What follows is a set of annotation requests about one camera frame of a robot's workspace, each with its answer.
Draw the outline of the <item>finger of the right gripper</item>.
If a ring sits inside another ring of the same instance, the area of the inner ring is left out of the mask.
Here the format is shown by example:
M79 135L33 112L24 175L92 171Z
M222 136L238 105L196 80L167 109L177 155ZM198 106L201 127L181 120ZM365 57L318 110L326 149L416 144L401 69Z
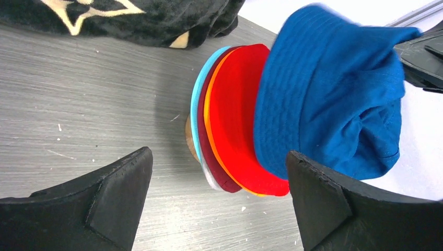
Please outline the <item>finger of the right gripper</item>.
M394 49L407 82L427 92L442 93L442 22Z

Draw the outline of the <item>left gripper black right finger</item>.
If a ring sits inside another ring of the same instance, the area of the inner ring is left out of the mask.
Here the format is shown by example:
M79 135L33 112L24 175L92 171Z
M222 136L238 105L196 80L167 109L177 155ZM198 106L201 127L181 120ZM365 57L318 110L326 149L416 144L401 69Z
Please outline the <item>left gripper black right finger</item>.
M442 201L368 185L296 151L286 167L304 250L442 250Z

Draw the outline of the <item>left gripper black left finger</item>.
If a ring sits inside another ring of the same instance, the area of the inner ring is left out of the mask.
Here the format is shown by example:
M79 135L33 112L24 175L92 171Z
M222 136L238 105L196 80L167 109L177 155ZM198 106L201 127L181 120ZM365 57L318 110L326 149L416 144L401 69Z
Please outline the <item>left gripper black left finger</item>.
M1 250L131 250L152 172L144 146L26 198L1 199Z

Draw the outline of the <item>blue bucket hat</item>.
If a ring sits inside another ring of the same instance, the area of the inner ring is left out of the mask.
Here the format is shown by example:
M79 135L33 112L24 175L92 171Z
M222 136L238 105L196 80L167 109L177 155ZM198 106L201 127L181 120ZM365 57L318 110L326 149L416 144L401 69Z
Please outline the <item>blue bucket hat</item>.
M400 157L404 70L396 44L415 27L354 24L319 4L295 11L267 58L255 106L260 165L287 179L295 150L358 180L385 175Z

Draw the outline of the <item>grey bucket hat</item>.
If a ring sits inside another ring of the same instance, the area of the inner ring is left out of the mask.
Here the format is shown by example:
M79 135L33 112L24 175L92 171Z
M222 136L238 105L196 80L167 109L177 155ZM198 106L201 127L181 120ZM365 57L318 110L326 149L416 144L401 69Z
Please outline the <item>grey bucket hat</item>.
M206 161L205 161L203 156L201 156L201 167L202 167L203 173L205 175L205 178L206 178L209 186L212 189L214 189L214 190L224 191L221 188L221 186L216 182L216 180L215 180L214 176L212 175L212 173L211 173L211 171L210 171L210 169L209 169L209 167L208 167L208 165L207 165L207 163L206 163Z

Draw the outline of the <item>wooden hat stand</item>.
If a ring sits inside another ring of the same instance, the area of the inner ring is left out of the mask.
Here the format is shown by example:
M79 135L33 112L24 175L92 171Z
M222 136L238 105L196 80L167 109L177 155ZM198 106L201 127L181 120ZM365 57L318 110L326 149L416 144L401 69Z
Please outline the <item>wooden hat stand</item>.
M191 152L192 156L196 159L198 163L200 163L200 160L197 156L194 143L193 143L193 136L191 131L191 120L190 115L188 115L186 122L185 122L185 139L188 146L189 151Z

